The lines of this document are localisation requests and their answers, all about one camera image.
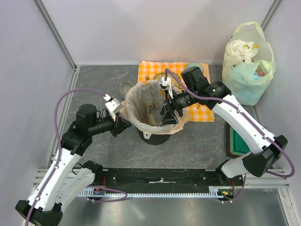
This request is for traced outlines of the orange banana print plastic bag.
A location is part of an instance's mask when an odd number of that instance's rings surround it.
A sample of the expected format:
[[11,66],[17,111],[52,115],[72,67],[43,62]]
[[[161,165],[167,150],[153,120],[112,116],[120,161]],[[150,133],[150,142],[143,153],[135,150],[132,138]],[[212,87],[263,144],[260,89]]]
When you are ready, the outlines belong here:
[[155,135],[172,135],[183,129],[190,115],[188,110],[183,111],[183,117],[175,113],[177,124],[159,126],[162,119],[160,114],[165,100],[165,92],[160,89],[157,80],[148,80],[137,83],[126,94],[121,103],[122,116],[142,132]]

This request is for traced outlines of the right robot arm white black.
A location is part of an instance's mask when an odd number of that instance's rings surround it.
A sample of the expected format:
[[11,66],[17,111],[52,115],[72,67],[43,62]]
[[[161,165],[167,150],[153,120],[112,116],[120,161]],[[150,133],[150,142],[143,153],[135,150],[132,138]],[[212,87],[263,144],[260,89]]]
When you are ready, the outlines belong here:
[[158,79],[159,87],[164,90],[166,99],[162,109],[163,124],[177,124],[175,115],[183,116],[183,110],[193,104],[205,105],[222,117],[245,141],[249,152],[228,160],[215,174],[216,182],[227,185],[232,178],[241,174],[261,177],[281,157],[287,139],[275,136],[257,122],[236,100],[221,81],[210,83],[197,66],[181,73],[183,91],[173,90],[172,79],[176,76],[165,69],[165,76]]

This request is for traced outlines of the black plastic trash bin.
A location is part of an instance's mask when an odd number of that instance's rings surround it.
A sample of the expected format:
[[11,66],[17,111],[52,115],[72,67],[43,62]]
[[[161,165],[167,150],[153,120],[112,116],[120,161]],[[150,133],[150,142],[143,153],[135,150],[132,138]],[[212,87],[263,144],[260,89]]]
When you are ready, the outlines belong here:
[[140,138],[149,145],[161,145],[171,137],[171,135],[169,134],[157,135],[157,134],[142,132],[139,129],[137,129],[137,131]]

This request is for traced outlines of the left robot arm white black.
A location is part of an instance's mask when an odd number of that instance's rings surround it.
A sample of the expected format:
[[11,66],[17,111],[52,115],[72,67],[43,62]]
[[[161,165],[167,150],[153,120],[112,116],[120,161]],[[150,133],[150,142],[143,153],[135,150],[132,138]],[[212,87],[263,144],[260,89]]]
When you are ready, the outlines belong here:
[[78,163],[86,149],[92,144],[92,137],[109,131],[114,137],[131,126],[120,115],[122,104],[112,100],[105,104],[105,116],[92,104],[82,105],[76,119],[59,139],[55,159],[39,186],[27,200],[19,200],[16,211],[25,223],[35,226],[56,226],[63,213],[88,185],[99,185],[103,181],[101,165],[87,161],[79,173],[67,184],[65,180]]

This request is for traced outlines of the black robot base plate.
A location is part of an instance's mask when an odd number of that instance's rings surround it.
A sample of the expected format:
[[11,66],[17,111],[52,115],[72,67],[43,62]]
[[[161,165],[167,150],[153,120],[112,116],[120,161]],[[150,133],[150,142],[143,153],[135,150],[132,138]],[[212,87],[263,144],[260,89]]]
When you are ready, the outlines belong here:
[[92,185],[123,192],[204,192],[210,186],[242,186],[243,176],[227,178],[215,169],[107,168],[96,173]]

